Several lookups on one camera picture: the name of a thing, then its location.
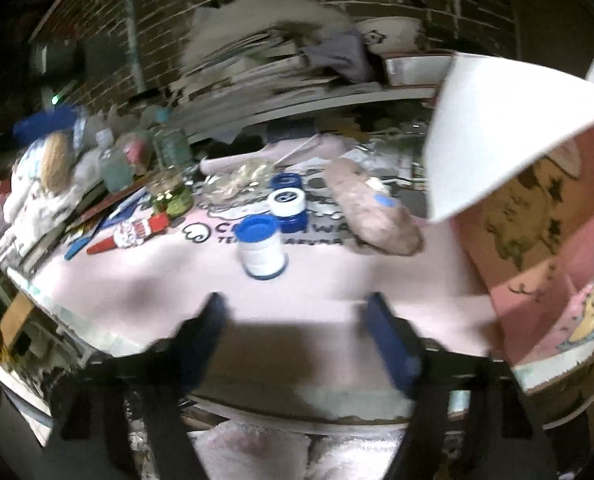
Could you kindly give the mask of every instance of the plastic bottle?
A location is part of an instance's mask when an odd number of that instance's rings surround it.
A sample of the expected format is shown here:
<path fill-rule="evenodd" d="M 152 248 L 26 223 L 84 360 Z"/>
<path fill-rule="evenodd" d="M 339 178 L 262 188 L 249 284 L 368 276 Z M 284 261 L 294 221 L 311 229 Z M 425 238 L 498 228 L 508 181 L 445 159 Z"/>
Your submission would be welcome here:
<path fill-rule="evenodd" d="M 110 193 L 115 193 L 132 185 L 134 172 L 123 150 L 114 147 L 112 130 L 96 133 L 96 140 L 102 149 L 99 157 L 101 176 Z"/>

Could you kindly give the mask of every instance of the blue sticker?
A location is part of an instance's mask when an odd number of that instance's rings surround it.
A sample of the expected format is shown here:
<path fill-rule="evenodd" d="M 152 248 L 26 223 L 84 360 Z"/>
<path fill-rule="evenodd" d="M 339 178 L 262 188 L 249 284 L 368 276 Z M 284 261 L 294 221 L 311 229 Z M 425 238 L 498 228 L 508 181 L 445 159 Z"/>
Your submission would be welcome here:
<path fill-rule="evenodd" d="M 375 195 L 375 200 L 379 203 L 379 205 L 384 205 L 386 207 L 394 207 L 397 205 L 397 201 L 390 196 Z"/>

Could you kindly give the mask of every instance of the shelf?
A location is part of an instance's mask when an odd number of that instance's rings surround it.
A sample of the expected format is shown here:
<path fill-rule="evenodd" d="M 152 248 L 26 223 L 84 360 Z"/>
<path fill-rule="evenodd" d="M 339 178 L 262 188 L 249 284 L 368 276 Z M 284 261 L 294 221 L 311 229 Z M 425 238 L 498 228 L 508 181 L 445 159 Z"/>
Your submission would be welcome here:
<path fill-rule="evenodd" d="M 229 123 L 220 124 L 203 132 L 197 132 L 188 135 L 190 144 L 199 142 L 200 140 L 219 135 L 221 132 L 231 132 L 233 130 L 241 130 L 246 126 L 253 126 L 254 124 L 265 123 L 275 119 L 281 119 L 310 112 L 317 112 L 319 110 L 327 110 L 330 108 L 341 108 L 345 106 L 360 105 L 365 103 L 376 103 L 384 101 L 397 101 L 403 99 L 429 99 L 434 96 L 436 87 L 416 87 L 416 88 L 393 88 L 381 92 L 366 92 L 362 94 L 346 95 L 341 97 L 331 97 L 328 99 L 320 99 L 316 101 L 307 101 L 295 105 L 289 105 L 282 108 L 275 108 L 256 114 L 251 114 L 247 117 L 231 121 Z M 182 118 L 176 118 L 173 121 L 181 121 Z"/>

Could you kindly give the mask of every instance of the stuffed toy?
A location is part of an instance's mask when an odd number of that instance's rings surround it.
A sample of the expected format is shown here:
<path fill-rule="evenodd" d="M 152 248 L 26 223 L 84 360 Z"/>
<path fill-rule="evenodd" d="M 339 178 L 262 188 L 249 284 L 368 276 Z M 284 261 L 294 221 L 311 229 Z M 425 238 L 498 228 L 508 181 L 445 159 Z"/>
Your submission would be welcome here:
<path fill-rule="evenodd" d="M 338 158 L 325 168 L 324 178 L 359 239 L 387 254 L 412 256 L 423 249 L 424 239 L 408 208 L 359 164 Z"/>

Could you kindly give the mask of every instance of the cable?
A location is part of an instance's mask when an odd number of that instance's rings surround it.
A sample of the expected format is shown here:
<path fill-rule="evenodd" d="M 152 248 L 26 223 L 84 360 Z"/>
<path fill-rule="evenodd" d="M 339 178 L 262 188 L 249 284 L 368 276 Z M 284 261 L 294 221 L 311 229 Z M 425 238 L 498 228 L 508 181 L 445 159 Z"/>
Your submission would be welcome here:
<path fill-rule="evenodd" d="M 586 399 L 586 402 L 584 402 L 581 406 L 579 406 L 576 410 L 574 410 L 574 412 L 569 413 L 568 415 L 566 415 L 558 420 L 554 420 L 553 422 L 544 424 L 543 429 L 544 430 L 552 430 L 553 428 L 558 428 L 559 426 L 562 426 L 563 424 L 570 422 L 575 417 L 578 417 L 585 410 L 587 410 L 593 402 L 594 402 L 594 393 Z"/>

